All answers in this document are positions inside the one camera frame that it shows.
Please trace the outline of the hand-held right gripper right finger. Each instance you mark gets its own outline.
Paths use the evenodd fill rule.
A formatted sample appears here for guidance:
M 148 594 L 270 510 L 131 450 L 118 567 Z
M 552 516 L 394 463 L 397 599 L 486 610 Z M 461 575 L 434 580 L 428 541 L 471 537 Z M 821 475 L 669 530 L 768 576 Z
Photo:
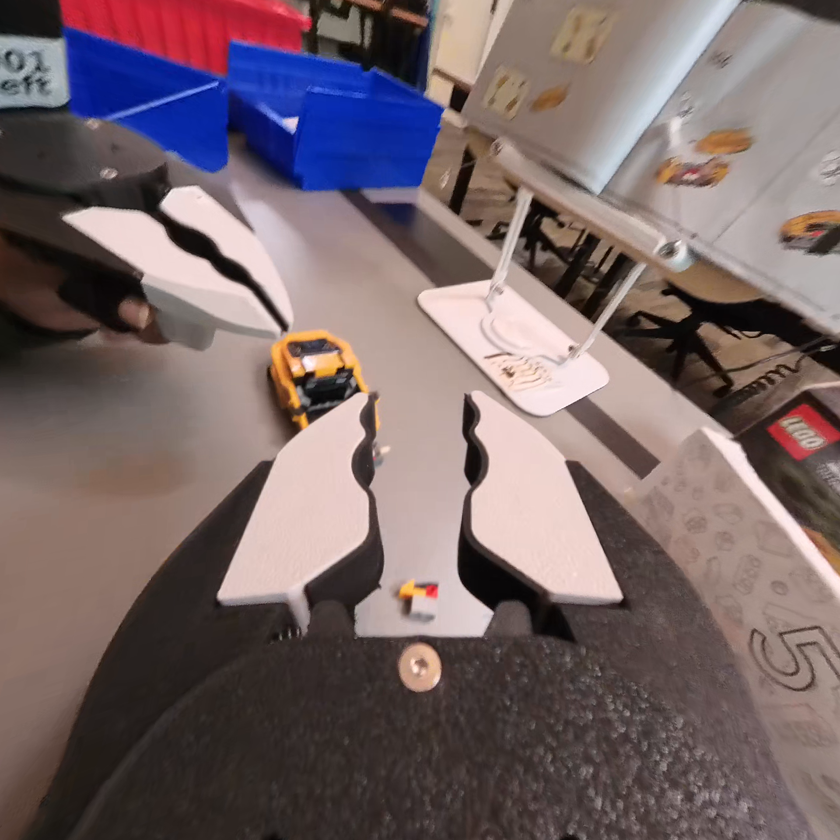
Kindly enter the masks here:
M 479 602 L 523 603 L 538 623 L 624 593 L 566 457 L 483 392 L 464 397 L 465 494 L 458 577 Z

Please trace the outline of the red plastic bin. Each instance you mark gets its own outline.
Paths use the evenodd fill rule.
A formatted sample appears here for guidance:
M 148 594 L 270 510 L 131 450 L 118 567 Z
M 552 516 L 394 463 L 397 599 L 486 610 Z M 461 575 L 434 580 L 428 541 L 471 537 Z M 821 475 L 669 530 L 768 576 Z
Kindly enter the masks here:
M 62 1 L 68 28 L 225 76 L 237 41 L 299 52 L 312 21 L 274 1 Z

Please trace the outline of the black office chair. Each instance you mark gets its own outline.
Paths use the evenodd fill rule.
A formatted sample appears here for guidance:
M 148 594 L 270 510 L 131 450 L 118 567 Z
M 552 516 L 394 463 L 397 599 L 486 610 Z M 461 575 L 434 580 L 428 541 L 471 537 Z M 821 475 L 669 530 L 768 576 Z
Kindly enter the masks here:
M 614 336 L 618 339 L 666 341 L 665 352 L 673 356 L 668 373 L 673 385 L 678 383 L 689 357 L 696 356 L 708 368 L 711 379 L 719 381 L 711 392 L 712 396 L 718 400 L 729 396 L 734 389 L 734 380 L 701 337 L 700 329 L 710 325 L 740 339 L 747 332 L 739 318 L 740 305 L 703 300 L 672 283 L 666 285 L 663 295 L 683 303 L 688 307 L 688 314 L 675 321 L 650 311 L 638 310 L 626 319 Z

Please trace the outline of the person's left forearm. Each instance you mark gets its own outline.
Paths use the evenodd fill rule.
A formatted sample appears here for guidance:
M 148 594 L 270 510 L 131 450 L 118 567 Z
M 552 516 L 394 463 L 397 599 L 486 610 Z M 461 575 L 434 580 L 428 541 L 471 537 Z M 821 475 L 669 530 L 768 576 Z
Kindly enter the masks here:
M 29 351 L 80 342 L 95 332 L 95 329 L 55 331 L 15 318 L 1 318 L 1 362 L 8 362 Z

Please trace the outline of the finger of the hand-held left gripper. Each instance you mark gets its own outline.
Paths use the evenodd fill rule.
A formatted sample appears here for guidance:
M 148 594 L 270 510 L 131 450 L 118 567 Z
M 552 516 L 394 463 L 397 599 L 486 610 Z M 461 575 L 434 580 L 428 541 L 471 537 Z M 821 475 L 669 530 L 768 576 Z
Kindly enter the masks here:
M 92 206 L 66 214 L 64 221 L 139 271 L 168 341 L 206 350 L 218 331 L 267 340 L 281 336 L 282 327 L 252 290 L 176 245 L 150 215 Z
M 289 330 L 291 301 L 255 232 L 197 185 L 172 188 L 157 208 L 167 237 L 188 258 L 198 307 L 230 330 Z

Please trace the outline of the instruction booklet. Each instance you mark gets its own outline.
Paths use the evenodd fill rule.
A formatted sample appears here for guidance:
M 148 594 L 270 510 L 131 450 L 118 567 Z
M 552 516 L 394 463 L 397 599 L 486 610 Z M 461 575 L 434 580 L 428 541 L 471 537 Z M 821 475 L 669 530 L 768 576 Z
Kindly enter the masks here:
M 514 2 L 465 116 L 838 333 L 838 2 Z

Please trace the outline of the white printed paper bag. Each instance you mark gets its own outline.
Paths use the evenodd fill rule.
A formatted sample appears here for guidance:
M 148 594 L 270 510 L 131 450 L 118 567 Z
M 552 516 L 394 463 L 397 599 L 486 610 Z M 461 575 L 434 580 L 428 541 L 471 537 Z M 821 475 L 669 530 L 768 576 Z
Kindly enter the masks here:
M 838 573 L 730 437 L 703 427 L 630 510 L 721 626 L 818 838 L 839 838 Z

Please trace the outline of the clear sticker sheet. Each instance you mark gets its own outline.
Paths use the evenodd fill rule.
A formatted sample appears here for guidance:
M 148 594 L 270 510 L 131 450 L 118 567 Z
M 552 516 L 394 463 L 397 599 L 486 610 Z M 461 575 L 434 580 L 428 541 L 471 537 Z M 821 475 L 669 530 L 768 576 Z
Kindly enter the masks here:
M 556 390 L 560 383 L 554 369 L 529 356 L 498 352 L 482 359 L 485 373 L 502 392 L 525 393 Z

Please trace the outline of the blue plastic bin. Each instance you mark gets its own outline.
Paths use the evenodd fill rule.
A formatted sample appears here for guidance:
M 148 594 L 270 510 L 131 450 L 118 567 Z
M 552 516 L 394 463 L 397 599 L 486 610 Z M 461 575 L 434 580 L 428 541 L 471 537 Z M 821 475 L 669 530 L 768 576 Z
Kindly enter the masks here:
M 70 110 L 118 123 L 205 172 L 228 162 L 225 79 L 65 28 Z
M 227 88 L 232 128 L 310 192 L 420 186 L 444 114 L 378 69 L 239 41 Z

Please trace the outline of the yellow toy brick car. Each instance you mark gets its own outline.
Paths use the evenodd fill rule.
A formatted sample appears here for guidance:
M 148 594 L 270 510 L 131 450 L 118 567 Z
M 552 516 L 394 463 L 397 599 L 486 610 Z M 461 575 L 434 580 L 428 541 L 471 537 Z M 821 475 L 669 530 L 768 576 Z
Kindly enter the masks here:
M 380 403 L 350 343 L 327 330 L 291 332 L 274 343 L 267 377 L 291 437 L 355 394 Z

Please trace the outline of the black toy car box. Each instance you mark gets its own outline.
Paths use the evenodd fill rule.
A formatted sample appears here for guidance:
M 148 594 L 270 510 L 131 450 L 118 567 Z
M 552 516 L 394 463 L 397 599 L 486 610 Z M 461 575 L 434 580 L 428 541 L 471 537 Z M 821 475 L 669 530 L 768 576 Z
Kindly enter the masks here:
M 814 385 L 736 441 L 764 484 L 839 572 L 839 384 Z

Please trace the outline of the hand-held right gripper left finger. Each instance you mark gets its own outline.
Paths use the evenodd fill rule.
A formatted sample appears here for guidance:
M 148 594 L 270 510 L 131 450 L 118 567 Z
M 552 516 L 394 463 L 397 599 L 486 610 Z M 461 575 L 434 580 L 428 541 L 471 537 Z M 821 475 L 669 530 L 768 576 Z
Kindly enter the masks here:
M 306 633 L 317 605 L 354 622 L 384 549 L 372 484 L 375 397 L 363 393 L 300 431 L 275 457 L 217 590 L 224 607 L 285 605 Z

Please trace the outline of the person's left hand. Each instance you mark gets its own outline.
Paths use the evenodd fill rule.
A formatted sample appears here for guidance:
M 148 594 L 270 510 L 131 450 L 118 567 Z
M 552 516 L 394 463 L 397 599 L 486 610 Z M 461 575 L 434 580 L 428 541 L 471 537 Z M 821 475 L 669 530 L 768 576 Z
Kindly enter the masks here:
M 157 323 L 156 310 L 145 300 L 121 300 L 118 319 L 129 330 L 120 332 L 61 299 L 59 288 L 64 280 L 60 268 L 27 255 L 1 237 L 1 303 L 2 317 L 7 321 L 34 330 L 39 340 L 80 340 L 101 333 L 115 340 L 168 343 Z

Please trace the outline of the white book stand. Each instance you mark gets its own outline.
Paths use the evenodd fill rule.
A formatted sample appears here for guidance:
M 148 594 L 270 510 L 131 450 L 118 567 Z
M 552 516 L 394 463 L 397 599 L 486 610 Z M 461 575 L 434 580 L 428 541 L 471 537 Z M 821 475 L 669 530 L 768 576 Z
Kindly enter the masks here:
M 500 168 L 518 182 L 513 218 L 501 255 L 489 280 L 422 292 L 417 303 L 452 342 L 487 376 L 483 357 L 508 352 L 540 360 L 554 369 L 560 383 L 546 392 L 501 392 L 518 409 L 534 417 L 549 417 L 600 391 L 610 379 L 590 353 L 618 305 L 649 267 L 681 273 L 697 258 L 688 244 L 652 227 L 574 185 L 546 167 L 529 161 L 508 140 L 495 140 L 490 153 Z M 512 289 L 508 276 L 520 232 L 534 199 L 572 216 L 587 230 L 617 245 L 633 262 L 585 339 L 573 341 Z

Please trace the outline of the yellow red grey toy piece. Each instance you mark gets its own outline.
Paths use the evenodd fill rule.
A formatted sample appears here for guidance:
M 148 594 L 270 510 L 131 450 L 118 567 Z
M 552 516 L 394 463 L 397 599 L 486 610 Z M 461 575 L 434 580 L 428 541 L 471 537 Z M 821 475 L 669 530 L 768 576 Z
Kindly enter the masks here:
M 438 614 L 439 587 L 437 582 L 411 579 L 404 582 L 397 598 L 406 617 L 419 623 L 431 623 Z

